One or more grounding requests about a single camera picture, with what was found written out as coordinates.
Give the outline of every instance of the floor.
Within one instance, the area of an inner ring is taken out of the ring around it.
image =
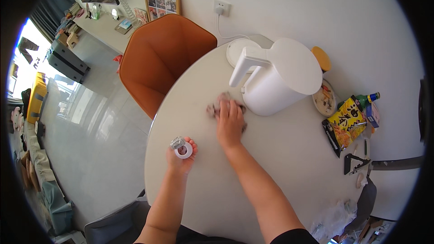
[[[117,53],[86,32],[73,52],[91,68],[82,85],[50,78],[42,140],[74,225],[84,225],[133,201],[144,189],[144,155],[152,120],[116,73]]]

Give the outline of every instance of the forearm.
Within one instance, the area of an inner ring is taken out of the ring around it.
[[[304,228],[285,194],[243,145],[225,154],[255,208],[266,243],[287,230]]]
[[[260,208],[274,200],[288,201],[271,176],[243,145],[228,149],[225,154],[255,208]]]
[[[175,241],[176,233],[181,225],[186,186],[187,174],[170,169],[166,171],[160,191],[146,218],[144,230],[153,228],[169,233],[170,238]]]

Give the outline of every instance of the tape roll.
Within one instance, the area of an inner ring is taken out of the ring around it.
[[[190,155],[193,153],[193,147],[191,146],[190,143],[185,143],[184,146],[181,146],[180,148],[175,149],[174,151],[177,157],[184,160],[189,158]]]

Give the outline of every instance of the blue box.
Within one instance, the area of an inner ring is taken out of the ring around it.
[[[374,102],[366,106],[366,119],[372,124],[374,128],[379,127],[380,112]]]

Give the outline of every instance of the person's right hand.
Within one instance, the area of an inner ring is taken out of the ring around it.
[[[244,116],[234,100],[220,101],[220,116],[217,118],[217,140],[223,150],[241,145],[241,130]]]

